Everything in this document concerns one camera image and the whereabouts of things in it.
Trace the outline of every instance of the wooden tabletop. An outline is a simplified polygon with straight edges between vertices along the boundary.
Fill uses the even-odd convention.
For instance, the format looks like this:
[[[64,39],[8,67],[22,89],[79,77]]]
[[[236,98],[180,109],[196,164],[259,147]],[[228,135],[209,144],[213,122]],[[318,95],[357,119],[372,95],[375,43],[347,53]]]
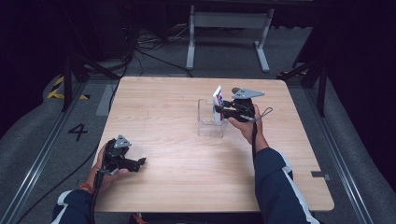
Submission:
[[[229,124],[223,137],[198,135],[199,99],[212,100],[221,85],[224,100],[232,88],[264,91],[253,98],[261,111],[270,147],[290,161],[294,181],[313,211],[333,209],[332,196],[304,127],[281,80],[124,77],[120,81],[101,146],[122,134],[133,144],[126,157],[146,157],[139,173],[116,181],[99,195],[99,212],[260,211],[254,194],[251,146]]]

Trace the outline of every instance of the wrist strap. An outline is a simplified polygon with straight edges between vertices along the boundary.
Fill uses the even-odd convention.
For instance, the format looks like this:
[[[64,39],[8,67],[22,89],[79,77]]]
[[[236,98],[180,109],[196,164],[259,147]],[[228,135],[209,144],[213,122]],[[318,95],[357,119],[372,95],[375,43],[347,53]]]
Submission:
[[[253,132],[251,134],[251,155],[253,161],[256,158],[256,135],[257,135],[257,123],[253,122]]]

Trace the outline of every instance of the table leg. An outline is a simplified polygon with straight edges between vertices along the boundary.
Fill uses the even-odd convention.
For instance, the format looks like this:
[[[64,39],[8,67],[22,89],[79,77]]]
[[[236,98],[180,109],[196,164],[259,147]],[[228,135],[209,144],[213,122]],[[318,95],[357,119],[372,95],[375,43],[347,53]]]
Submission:
[[[195,53],[195,39],[194,39],[194,26],[195,26],[195,9],[194,6],[191,6],[190,11],[190,42],[189,42],[189,51],[187,52],[187,64],[186,68],[192,70],[194,67],[194,53]]]
[[[254,42],[256,51],[257,51],[257,55],[259,56],[260,64],[262,66],[262,71],[264,73],[269,72],[270,67],[268,65],[267,59],[265,58],[264,50],[262,48],[264,46],[265,38],[267,37],[268,30],[271,25],[271,20],[273,18],[273,15],[274,15],[274,10],[269,9],[268,13],[266,14],[264,26],[262,27],[262,39],[260,40],[260,42],[259,41]]]

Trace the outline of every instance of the dark blue sleeve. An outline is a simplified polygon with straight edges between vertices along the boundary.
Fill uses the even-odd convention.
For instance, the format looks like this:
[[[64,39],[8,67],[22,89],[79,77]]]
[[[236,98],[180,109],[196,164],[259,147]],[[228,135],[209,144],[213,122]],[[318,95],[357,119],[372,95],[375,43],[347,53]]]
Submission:
[[[52,224],[89,224],[91,202],[92,195],[83,189],[62,193],[53,209]]]
[[[265,224],[318,223],[292,181],[291,169],[282,155],[271,148],[254,159],[256,199]]]

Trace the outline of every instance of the printed number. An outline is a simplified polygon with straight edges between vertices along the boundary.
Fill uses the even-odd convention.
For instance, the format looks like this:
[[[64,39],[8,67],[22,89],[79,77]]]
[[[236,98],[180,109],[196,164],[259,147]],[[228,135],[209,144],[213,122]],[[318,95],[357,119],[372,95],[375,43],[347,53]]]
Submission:
[[[79,141],[79,138],[81,137],[81,135],[83,133],[87,133],[88,132],[88,131],[84,131],[84,127],[85,127],[85,124],[80,123],[77,127],[69,130],[69,133],[77,133],[78,134],[77,140],[76,140],[77,142]]]

